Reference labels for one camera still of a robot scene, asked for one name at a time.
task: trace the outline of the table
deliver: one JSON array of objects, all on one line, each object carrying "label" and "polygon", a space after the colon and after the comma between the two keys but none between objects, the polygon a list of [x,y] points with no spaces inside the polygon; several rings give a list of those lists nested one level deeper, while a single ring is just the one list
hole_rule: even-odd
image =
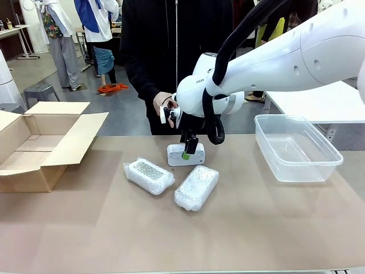
[{"label": "table", "polygon": [[[86,37],[85,37],[85,30],[82,27],[76,27],[75,28],[75,32],[76,32],[76,39],[78,40],[78,44],[79,44],[79,48],[82,54],[82,59],[84,62],[84,67],[81,69],[82,71],[87,70],[89,67],[91,67],[91,65],[86,64],[85,62],[85,56],[86,56],[86,49],[85,49],[85,44],[86,44]],[[112,34],[121,34],[121,28],[120,27],[113,27],[112,28]]]},{"label": "table", "polygon": [[[1,194],[0,271],[113,273],[287,271],[365,265],[365,206],[338,174],[327,184],[282,184],[254,135],[202,137],[220,172],[200,212],[173,192],[193,167],[168,167],[179,136],[98,137],[49,194]],[[174,173],[152,196],[128,182],[123,163],[143,156]],[[351,162],[345,163],[351,169]]]},{"label": "table", "polygon": [[21,35],[21,31],[23,31],[23,29],[29,27],[30,25],[16,25],[15,27],[13,27],[11,30],[3,30],[0,31],[0,39],[12,36],[12,35],[19,35],[19,39],[21,41],[22,44],[22,48],[23,48],[23,52],[24,52],[24,56],[22,57],[18,57],[18,59],[39,59],[39,56],[29,56],[27,49],[25,48],[25,44],[24,44],[24,40],[22,38]]},{"label": "table", "polygon": [[267,91],[266,95],[266,109],[273,102],[284,114],[303,116],[313,124],[328,124],[325,136],[329,140],[337,124],[365,123],[365,105],[359,91],[342,81],[305,91]]}]

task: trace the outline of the open cardboard box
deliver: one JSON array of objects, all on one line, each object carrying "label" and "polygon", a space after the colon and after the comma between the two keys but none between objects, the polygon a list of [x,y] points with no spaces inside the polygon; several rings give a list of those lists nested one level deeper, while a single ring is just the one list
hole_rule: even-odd
[{"label": "open cardboard box", "polygon": [[0,111],[0,192],[51,192],[79,164],[108,113],[87,102],[39,102],[24,115]]}]

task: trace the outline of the stool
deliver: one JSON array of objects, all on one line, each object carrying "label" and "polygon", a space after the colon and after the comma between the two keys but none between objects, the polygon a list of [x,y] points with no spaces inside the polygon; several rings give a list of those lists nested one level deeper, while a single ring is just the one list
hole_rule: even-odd
[{"label": "stool", "polygon": [[0,110],[13,112],[17,114],[24,114],[24,109],[20,104],[12,104],[12,103],[0,104]]},{"label": "stool", "polygon": [[29,109],[29,98],[35,98],[38,101],[49,101],[48,96],[50,94],[54,94],[57,98],[57,101],[60,101],[55,89],[50,84],[41,83],[27,87],[26,89],[24,89],[24,96],[27,103],[27,108]]}]

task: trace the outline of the bubble wrap package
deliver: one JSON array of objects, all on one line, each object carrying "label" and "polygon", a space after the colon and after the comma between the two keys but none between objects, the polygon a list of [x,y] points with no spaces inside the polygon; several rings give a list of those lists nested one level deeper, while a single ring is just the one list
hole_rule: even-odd
[{"label": "bubble wrap package", "polygon": [[171,172],[142,158],[133,163],[124,163],[124,172],[128,180],[152,195],[161,194],[175,182]]},{"label": "bubble wrap package", "polygon": [[188,211],[199,211],[218,182],[219,172],[197,166],[175,190],[175,203]]}]

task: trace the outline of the gray pants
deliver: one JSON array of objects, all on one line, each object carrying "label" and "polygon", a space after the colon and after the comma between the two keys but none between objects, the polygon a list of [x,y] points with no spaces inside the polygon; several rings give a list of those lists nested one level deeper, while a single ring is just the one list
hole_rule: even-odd
[{"label": "gray pants", "polygon": [[79,71],[74,40],[72,37],[50,38],[50,48],[61,87],[71,85],[71,88],[76,88],[79,84]]}]

